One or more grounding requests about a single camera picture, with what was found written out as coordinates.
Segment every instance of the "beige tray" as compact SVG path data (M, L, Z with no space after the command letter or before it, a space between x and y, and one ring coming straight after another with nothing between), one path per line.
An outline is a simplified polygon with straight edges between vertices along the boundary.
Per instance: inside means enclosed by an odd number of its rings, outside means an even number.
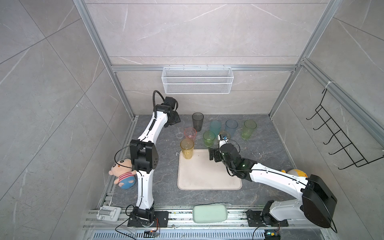
M191 159L180 152L177 186L181 190L238 190L242 182L229 176L222 162L210 161L208 149L194 149Z

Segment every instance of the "robotic arm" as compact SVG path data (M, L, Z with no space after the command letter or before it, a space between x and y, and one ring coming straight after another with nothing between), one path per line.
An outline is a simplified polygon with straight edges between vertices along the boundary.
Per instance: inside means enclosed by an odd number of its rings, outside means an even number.
M156 93L162 98L162 104L155 104ZM178 103L174 98L164 98L154 91L152 100L154 112L149 124L143 134L130 143L133 169L138 173L138 198L133 214L145 227L154 222L152 178L159 159L156 140L162 127L180 122L176 112ZM209 148L210 160L223 162L234 176L272 186L295 198L282 202L268 201L260 216L265 225L274 225L286 219L308 219L320 227L331 227L337 199L320 177L299 177L268 168L254 160L242 158L228 143L226 135L220 134L218 140L219 148Z
M156 93L163 99L162 104L155 105ZM178 103L174 98L164 98L161 93L154 91L152 99L154 107L152 119L138 140L131 140L130 143L133 169L138 173L138 197L133 214L145 227L151 226L154 222L152 179L159 159L156 140L162 127L180 122L179 114L176 112Z
M320 227L331 227L337 199L320 177L299 177L268 168L254 160L242 158L237 149L228 143L226 135L219 135L218 140L219 148L209 149L210 160L223 162L234 176L272 186L295 198L283 202L268 201L261 213L264 224L307 218Z

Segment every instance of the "plush doll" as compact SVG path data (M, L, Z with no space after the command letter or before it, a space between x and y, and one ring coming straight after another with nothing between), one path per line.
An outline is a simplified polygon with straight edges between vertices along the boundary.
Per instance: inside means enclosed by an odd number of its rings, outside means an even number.
M122 189L128 189L135 184L136 180L134 175L136 175L136 171L132 171L132 163L131 160L128 158L119 161L119 164L115 163L108 173L110 175L115 175L116 177L118 177L113 182L114 184L119 184L119 187L121 187Z
M299 177L308 177L305 172L299 170L299 169L292 169L287 172L288 174L299 176Z

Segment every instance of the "green sponge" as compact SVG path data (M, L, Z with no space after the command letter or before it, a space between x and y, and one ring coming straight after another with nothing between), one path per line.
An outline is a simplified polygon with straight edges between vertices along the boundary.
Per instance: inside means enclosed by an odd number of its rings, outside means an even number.
M195 223L213 223L225 221L227 208L223 204L197 205L192 210Z

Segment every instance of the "gray tile wall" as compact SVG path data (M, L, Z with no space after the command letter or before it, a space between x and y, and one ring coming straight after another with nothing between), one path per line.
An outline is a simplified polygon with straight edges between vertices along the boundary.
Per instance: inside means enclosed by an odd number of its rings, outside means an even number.
M295 64L327 1L88 0L113 64Z
M310 59L384 125L384 1L344 0Z
M130 119L71 0L0 9L0 239L75 239Z
M344 0L310 55L310 60L384 125L383 11L384 2L380 0ZM378 160L360 168L353 166L345 170L337 169L351 161L341 152L330 156L328 152L338 150L335 139L331 141L332 145L324 145L322 142L329 140L330 133L326 128L314 131L312 128L319 124L316 119L305 120L318 105L322 89L304 71L285 98L289 107L282 105L278 111L290 108L301 121L337 180L334 185L341 187L361 219L361 226L368 230L369 234L364 239L368 236L375 240L384 239L384 177L380 174L384 161ZM369 161L383 155L382 146L331 95L327 95L324 101L327 110ZM285 136L284 128L279 131ZM288 147L291 154L300 151L299 148L303 149L301 146ZM348 151L352 157L356 157L357 153L352 148L348 148ZM305 161L307 164L303 167L308 168L311 161Z
M164 96L161 71L118 72L136 114L152 114L152 93ZM267 114L280 93L289 71L234 71L229 94L172 94L179 114Z
M344 152L335 155L340 146L335 138L328 145L332 134L318 116L306 120L315 113L320 104L324 87L306 70L302 70L290 88L285 100L279 107L273 121L285 147L289 151L298 169L307 174L320 176L338 199L334 221L341 239L382 239L384 216L384 177L380 169L384 168L384 159L357 168L349 167L351 160ZM383 155L380 144L357 122L340 103L326 93L324 108L339 124L368 160ZM346 145L346 139L338 135ZM353 148L347 148L352 158L358 154Z

